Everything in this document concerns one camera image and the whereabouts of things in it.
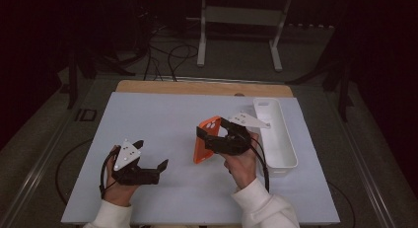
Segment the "orange plastic part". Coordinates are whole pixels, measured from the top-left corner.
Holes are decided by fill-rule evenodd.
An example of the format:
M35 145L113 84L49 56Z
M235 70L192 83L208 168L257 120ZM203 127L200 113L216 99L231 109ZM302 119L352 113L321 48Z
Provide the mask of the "orange plastic part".
M219 127L221 126L221 118L213 116L200 122L199 127L205 130L209 135L217 136ZM205 148L205 141L196 136L196 144L194 146L193 162L199 164L213 155L213 151Z

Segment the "white tray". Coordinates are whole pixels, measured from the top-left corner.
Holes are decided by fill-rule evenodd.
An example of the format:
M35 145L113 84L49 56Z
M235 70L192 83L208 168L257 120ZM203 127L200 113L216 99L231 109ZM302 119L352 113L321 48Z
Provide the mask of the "white tray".
M298 166L298 159L289 137L280 103L273 98L253 100L258 119L270 123L270 128L260 128L261 145L270 177L283 177Z

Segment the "white sleeve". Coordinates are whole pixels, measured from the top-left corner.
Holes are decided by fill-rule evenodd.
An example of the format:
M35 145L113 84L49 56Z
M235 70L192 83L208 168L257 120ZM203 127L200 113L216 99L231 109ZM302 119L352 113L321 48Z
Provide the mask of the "white sleeve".
M268 193L258 179L232 197L243 209L243 228L299 228L293 206L282 196Z
M101 208L95 221L84 228L130 228L132 206L123 207L102 200Z

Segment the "gray carpet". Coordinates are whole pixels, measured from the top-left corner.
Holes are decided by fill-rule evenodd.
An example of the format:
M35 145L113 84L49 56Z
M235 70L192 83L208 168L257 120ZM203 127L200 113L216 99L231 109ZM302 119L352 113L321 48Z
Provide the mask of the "gray carpet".
M279 44L284 66L282 73L273 70L268 45L263 41L212 39L208 40L206 65L199 68L195 57L186 59L175 71L177 80L217 79L271 84L297 78L314 68L332 30L303 31L292 27L285 31ZM161 42L163 40L179 41L177 38L157 37L152 45L170 51L179 44ZM181 41L197 44L197 39L193 38ZM175 54L187 56L188 52L188 48L180 48ZM152 56L156 60L150 66L147 79L154 79L160 72L164 80L171 80L167 55L153 49ZM142 79L146 60L144 58L127 68L136 73L130 79ZM180 59L173 60L173 66L179 62ZM62 74L65 82L66 71ZM67 152L74 149L60 165L57 177L65 200L77 180L89 149L89 140L96 133L110 93L120 79L129 78L103 70L96 80L80 79L80 97L74 111L66 110L68 96L56 93L1 151L0 212L2 219L9 217L10 221L3 224L12 224L9 227L71 227L60 223L65 204L55 188L57 166ZM303 86L292 86L292 90L301 105L341 219L340 224L329 227L418 227L417 200L355 85L350 87L353 106L347 110L348 123L344 123L335 112L336 94L322 91L322 79L319 76ZM79 109L97 111L98 116L94 121L75 121ZM44 173L37 180L29 181L35 190L26 192L26 196L19 199L17 195L22 196L19 189L25 178L39 165L38 158L48 149L52 152L42 167ZM379 194L384 205L379 204L373 194ZM12 211L18 212L7 213L11 207L15 207ZM382 215L380 207L387 209L389 217Z

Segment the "person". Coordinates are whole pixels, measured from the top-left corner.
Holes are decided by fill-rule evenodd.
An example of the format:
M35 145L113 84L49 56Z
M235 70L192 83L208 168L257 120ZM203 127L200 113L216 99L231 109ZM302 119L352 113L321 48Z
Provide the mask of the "person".
M258 134L250 132L253 147L256 147ZM225 158L224 166L232 174L237 191L232 198L243 210L243 228L295 228L299 227L293 206L280 195L270 194L256 177L256 156L252 150L246 150L242 155L230 156L220 154ZM110 175L114 161L106 164ZM114 183L112 177L107 177L106 185ZM128 228L132 206L131 196L138 186L123 186L115 183L104 194L101 208L96 219L85 228Z

